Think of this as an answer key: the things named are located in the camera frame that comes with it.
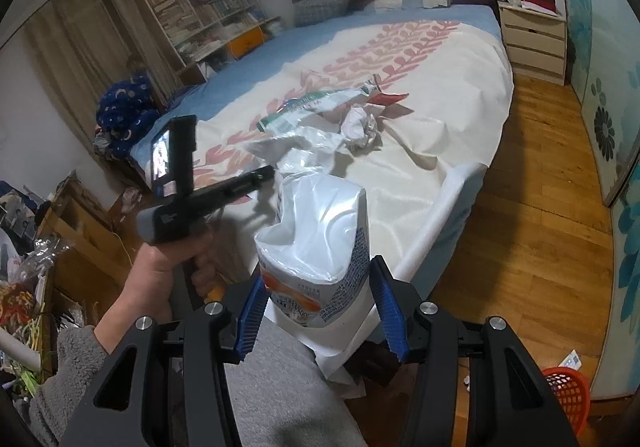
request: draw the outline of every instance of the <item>orange trash basket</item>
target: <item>orange trash basket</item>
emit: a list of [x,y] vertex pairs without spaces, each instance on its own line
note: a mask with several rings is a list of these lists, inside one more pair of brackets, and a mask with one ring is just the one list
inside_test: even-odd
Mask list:
[[570,367],[547,367],[542,374],[578,436],[587,423],[591,405],[587,379]]

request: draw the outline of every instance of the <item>person's arm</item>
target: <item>person's arm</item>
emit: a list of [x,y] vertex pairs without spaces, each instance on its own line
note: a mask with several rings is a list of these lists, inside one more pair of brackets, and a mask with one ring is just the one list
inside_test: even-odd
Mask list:
[[211,243],[207,233],[159,247],[143,245],[121,295],[95,329],[87,326],[60,333],[58,372],[40,386],[29,405],[21,402],[18,408],[43,445],[58,445],[95,373],[138,317],[152,316],[161,323],[171,320],[168,299],[174,267],[195,257],[198,270],[193,274],[193,284],[201,296],[206,295],[215,283]]

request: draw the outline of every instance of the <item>bed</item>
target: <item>bed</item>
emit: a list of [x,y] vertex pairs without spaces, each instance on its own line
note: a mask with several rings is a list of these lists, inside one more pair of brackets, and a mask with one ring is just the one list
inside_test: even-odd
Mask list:
[[[353,14],[291,29],[185,94],[131,152],[148,171],[150,142],[173,116],[196,114],[194,183],[206,186],[254,168],[242,147],[255,124],[288,98],[347,87],[380,74],[388,93],[382,146],[338,155],[334,174],[367,190],[370,253],[427,298],[455,249],[506,121],[513,81],[494,0],[452,0],[440,9]],[[274,221],[275,195],[225,208],[216,224],[219,270],[229,279],[256,264],[253,236]],[[271,303],[266,315],[312,348],[324,375],[350,383],[342,364],[379,324],[366,286],[337,321],[301,327]]]

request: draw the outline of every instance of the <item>gray plaid pillow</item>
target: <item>gray plaid pillow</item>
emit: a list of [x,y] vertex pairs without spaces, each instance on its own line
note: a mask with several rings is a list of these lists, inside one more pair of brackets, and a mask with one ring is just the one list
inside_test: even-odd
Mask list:
[[302,0],[293,5],[295,26],[309,26],[347,13],[350,0]]

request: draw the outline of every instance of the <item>orange box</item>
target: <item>orange box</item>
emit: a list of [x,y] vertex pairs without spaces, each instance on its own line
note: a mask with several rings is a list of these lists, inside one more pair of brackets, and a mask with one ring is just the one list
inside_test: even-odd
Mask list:
[[252,30],[249,30],[244,35],[233,39],[227,44],[229,53],[231,53],[234,59],[241,58],[245,53],[250,52],[254,48],[264,43],[264,33],[259,26],[256,26]]

